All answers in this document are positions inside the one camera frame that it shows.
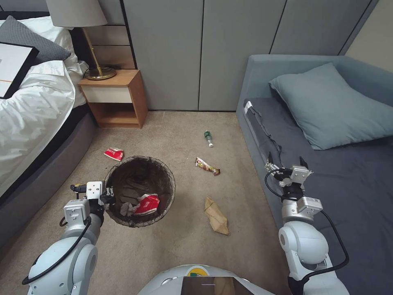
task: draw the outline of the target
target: plastic bottle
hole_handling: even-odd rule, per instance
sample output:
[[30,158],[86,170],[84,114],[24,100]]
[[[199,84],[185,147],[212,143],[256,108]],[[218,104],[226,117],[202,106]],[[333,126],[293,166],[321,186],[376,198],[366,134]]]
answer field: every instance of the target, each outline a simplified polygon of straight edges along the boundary
[[212,135],[211,135],[210,131],[206,130],[205,133],[203,134],[203,136],[205,136],[206,141],[209,143],[209,147],[212,148],[213,147],[213,140],[212,140]]

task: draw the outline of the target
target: black mesh trash can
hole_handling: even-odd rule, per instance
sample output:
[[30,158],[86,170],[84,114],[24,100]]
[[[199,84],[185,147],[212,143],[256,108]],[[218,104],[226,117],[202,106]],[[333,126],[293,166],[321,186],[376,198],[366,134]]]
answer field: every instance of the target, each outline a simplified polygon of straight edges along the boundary
[[[151,225],[168,212],[175,197],[175,179],[172,171],[160,160],[152,157],[129,157],[113,166],[105,179],[107,187],[113,186],[116,202],[107,210],[110,218],[128,227]],[[157,211],[145,216],[122,216],[120,207],[146,193],[156,193],[160,199]]]

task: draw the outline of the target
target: nightstand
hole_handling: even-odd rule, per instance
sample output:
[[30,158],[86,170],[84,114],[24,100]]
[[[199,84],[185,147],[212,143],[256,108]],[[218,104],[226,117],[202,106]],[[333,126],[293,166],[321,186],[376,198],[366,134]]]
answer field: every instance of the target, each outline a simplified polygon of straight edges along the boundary
[[147,115],[139,70],[117,70],[106,80],[83,79],[78,84],[102,128],[142,128]]

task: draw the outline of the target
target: white duvet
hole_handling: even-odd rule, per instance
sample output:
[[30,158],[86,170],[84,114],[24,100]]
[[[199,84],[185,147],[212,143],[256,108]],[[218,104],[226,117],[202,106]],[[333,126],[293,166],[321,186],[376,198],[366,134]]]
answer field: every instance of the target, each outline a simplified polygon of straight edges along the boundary
[[0,196],[63,125],[74,106],[74,83],[80,78],[79,64],[67,70],[63,61],[48,61],[31,67],[11,98],[0,99]]

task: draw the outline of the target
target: red wrapper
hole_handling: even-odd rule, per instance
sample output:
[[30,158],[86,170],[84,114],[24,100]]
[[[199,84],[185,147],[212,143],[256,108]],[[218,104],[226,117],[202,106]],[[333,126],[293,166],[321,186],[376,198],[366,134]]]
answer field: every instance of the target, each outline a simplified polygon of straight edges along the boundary
[[139,207],[135,210],[134,215],[147,215],[157,211],[160,200],[157,194],[144,194],[139,199]]
[[124,156],[124,151],[116,147],[110,147],[104,152],[104,155],[113,160],[121,161]]

